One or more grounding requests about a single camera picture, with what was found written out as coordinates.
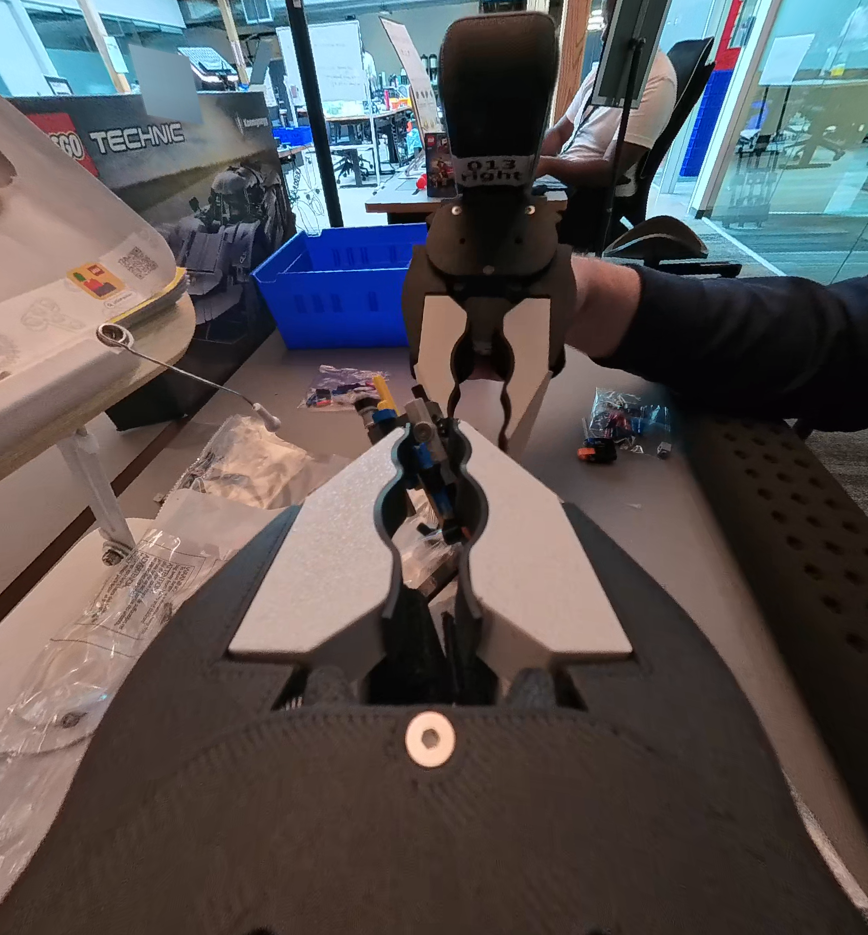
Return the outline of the black steel column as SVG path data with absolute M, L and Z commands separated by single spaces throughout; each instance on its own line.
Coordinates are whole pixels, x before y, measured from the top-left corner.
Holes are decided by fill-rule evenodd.
M 323 101 L 304 2 L 286 1 L 285 5 L 311 126 L 316 162 L 322 182 L 326 216 L 331 227 L 343 228 L 344 219 L 338 198 L 332 153 L 323 112 Z

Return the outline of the person's right forearm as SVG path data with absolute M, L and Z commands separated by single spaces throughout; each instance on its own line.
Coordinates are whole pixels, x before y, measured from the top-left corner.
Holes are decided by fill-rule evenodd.
M 637 314 L 600 366 L 730 415 L 868 428 L 868 274 L 822 285 L 636 268 Z

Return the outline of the wooden office desk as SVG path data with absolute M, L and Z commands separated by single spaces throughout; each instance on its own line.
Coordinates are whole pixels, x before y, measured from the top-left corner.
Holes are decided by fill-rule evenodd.
M 419 189 L 413 176 L 396 175 L 370 195 L 365 209 L 369 215 L 382 216 L 387 224 L 419 224 L 451 198 Z

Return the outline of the brown cardboard sheet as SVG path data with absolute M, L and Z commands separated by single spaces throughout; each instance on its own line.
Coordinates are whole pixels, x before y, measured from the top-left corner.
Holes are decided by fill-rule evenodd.
M 384 16 L 380 16 L 380 23 L 406 73 L 420 132 L 422 134 L 444 132 L 431 79 L 406 27 Z

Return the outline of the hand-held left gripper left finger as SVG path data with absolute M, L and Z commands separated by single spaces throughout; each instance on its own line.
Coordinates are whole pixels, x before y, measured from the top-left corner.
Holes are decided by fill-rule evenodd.
M 335 668 L 367 688 L 412 611 L 389 530 L 406 518 L 407 439 L 396 428 L 304 501 L 231 638 L 231 661 Z

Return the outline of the small bag of blue parts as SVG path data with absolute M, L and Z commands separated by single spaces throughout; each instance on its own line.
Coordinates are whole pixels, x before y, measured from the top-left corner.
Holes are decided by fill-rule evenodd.
M 381 400 L 377 378 L 389 380 L 390 373 L 377 368 L 321 365 L 298 407 L 309 411 L 353 411 L 361 399 L 377 405 Z

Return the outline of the small bag of lego parts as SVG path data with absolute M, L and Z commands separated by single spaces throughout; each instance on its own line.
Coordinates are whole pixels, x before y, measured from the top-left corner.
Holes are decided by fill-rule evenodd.
M 585 438 L 612 438 L 621 451 L 644 454 L 659 460 L 673 453 L 671 409 L 664 403 L 622 391 L 597 388 L 591 411 L 581 420 Z

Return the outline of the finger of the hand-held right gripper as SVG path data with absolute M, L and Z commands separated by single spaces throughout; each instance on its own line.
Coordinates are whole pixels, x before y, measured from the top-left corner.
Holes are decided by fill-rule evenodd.
M 499 448 L 520 459 L 552 379 L 550 366 L 552 301 L 524 298 L 503 317 L 499 344 L 508 353 L 508 372 L 499 399 L 503 422 Z
M 444 416 L 452 417 L 460 387 L 472 375 L 472 344 L 466 311 L 453 298 L 427 295 L 421 316 L 420 339 L 413 365 L 425 397 Z

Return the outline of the person's right hand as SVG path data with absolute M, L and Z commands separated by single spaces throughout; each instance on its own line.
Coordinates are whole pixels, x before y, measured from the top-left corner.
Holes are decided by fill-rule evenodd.
M 576 305 L 566 342 L 594 360 L 611 357 L 634 320 L 641 297 L 641 279 L 632 265 L 588 255 L 573 255 Z

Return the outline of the blue plastic bin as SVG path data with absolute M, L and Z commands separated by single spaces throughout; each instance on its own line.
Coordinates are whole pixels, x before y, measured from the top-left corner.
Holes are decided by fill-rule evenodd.
M 426 238 L 425 223 L 294 235 L 252 273 L 285 347 L 406 347 L 402 291 Z

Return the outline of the lego instruction booklet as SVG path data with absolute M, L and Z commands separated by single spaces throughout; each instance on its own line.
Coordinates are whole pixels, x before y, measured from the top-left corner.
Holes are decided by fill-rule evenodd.
M 0 95 L 0 381 L 184 292 L 162 236 Z

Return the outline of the large white-label lego parts bag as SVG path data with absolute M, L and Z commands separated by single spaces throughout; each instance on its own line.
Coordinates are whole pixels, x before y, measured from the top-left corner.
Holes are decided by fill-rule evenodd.
M 0 624 L 0 902 L 136 661 L 282 512 L 182 490 L 121 563 L 102 567 L 85 537 Z

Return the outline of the grey monitor on black pole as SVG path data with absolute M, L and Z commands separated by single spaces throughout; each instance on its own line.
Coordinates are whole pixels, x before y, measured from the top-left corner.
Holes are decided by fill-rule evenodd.
M 607 246 L 615 191 L 621 169 L 629 112 L 639 107 L 658 51 L 666 17 L 666 1 L 619 1 L 606 20 L 601 59 L 596 67 L 591 103 L 620 112 L 603 208 L 602 227 L 595 243 L 601 256 Z

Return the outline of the small lego set box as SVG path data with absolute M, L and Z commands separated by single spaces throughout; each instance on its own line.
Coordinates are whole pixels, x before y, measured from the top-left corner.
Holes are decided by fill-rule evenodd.
M 456 196 L 451 145 L 446 133 L 425 134 L 425 190 L 432 199 Z

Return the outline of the black office chair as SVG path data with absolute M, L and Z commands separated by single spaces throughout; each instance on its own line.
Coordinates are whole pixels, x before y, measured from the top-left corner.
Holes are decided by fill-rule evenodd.
M 637 261 L 644 267 L 687 277 L 734 279 L 742 263 L 711 261 L 708 247 L 683 221 L 668 215 L 632 226 L 602 252 L 610 261 Z
M 683 40 L 666 52 L 677 79 L 676 103 L 665 130 L 638 164 L 632 192 L 615 195 L 610 240 L 645 220 L 653 177 L 705 91 L 715 67 L 711 57 L 714 43 L 714 37 Z

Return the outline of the black lego set box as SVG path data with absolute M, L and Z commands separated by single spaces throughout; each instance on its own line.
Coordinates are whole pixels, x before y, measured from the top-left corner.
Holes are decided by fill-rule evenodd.
M 192 341 L 179 366 L 224 384 L 274 331 L 253 270 L 296 233 L 261 92 L 200 92 L 190 123 L 141 95 L 11 103 L 159 233 L 186 270 Z

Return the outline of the black perforated board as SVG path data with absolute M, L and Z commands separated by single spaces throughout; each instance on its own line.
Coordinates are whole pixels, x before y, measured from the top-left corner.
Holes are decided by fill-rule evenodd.
M 682 434 L 868 831 L 868 518 L 785 423 L 689 413 Z

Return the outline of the partly built black lego assembly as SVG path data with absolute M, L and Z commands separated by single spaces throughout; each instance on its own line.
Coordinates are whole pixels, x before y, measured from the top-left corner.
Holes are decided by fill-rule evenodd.
M 361 393 L 353 402 L 369 441 L 375 445 L 395 434 L 394 462 L 405 488 L 424 492 L 447 544 L 471 542 L 485 521 L 486 500 L 468 472 L 472 451 L 459 423 L 419 385 L 399 411 L 381 375 L 373 375 L 371 384 L 375 393 Z

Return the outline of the wooden post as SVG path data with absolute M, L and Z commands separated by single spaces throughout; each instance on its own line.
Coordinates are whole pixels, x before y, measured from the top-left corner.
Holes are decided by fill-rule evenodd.
M 566 113 L 582 82 L 592 1 L 563 1 L 559 28 L 559 67 L 554 90 L 552 123 Z

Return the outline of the white board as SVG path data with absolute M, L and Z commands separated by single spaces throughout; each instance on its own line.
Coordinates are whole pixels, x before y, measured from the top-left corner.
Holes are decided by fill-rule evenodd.
M 309 25 L 311 52 L 323 103 L 363 103 L 369 80 L 357 19 Z

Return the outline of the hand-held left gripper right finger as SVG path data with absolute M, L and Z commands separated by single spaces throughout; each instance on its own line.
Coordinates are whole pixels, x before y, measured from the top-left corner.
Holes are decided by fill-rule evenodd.
M 474 659 L 507 686 L 529 670 L 629 659 L 566 504 L 468 422 L 452 424 L 451 456 L 466 533 L 457 610 L 470 621 Z

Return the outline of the clear bag of pale parts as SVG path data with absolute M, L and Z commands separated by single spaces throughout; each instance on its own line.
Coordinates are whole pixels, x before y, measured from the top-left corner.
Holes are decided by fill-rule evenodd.
M 213 433 L 162 502 L 192 490 L 255 508 L 300 506 L 350 462 L 338 454 L 308 452 L 268 431 L 254 417 L 233 415 Z

